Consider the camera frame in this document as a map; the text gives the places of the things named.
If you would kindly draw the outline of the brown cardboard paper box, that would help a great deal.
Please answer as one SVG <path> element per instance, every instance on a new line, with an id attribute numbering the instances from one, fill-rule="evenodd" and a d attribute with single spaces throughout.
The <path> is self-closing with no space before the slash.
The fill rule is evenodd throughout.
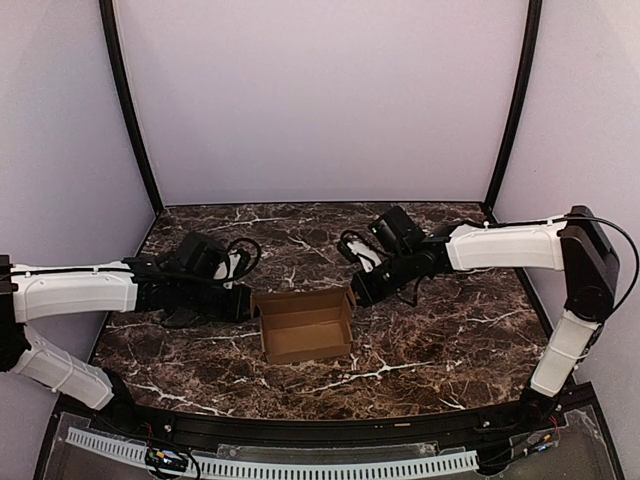
<path id="1" fill-rule="evenodd" d="M 269 364 L 291 364 L 347 356 L 356 299 L 347 287 L 254 295 L 253 318 Z"/>

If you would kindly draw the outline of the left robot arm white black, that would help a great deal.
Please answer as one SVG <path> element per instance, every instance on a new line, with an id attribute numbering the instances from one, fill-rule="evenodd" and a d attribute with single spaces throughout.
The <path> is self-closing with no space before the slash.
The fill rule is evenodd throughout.
<path id="1" fill-rule="evenodd" d="M 72 267 L 15 265 L 1 258 L 1 370 L 23 375 L 94 411 L 132 399 L 119 376 L 52 344 L 29 322 L 91 312 L 160 312 L 166 328 L 208 321 L 242 323 L 252 316 L 251 289 L 242 280 L 258 265 L 260 245 L 229 244 L 188 233 L 155 256 Z"/>

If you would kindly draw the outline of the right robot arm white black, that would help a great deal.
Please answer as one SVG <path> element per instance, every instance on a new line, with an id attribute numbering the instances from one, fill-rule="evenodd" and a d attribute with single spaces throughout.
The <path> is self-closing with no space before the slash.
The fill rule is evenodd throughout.
<path id="1" fill-rule="evenodd" d="M 627 233 L 584 205 L 538 220 L 496 223 L 461 221 L 426 232 L 400 206 L 372 223 L 371 244 L 345 230 L 338 248 L 361 268 L 350 287 L 369 307 L 418 289 L 425 279 L 485 269 L 537 269 L 564 277 L 566 299 L 549 343 L 531 374 L 526 393 L 554 398 L 588 355 L 605 323 L 627 301 L 638 277 L 618 291 L 620 259 L 606 232 Z"/>

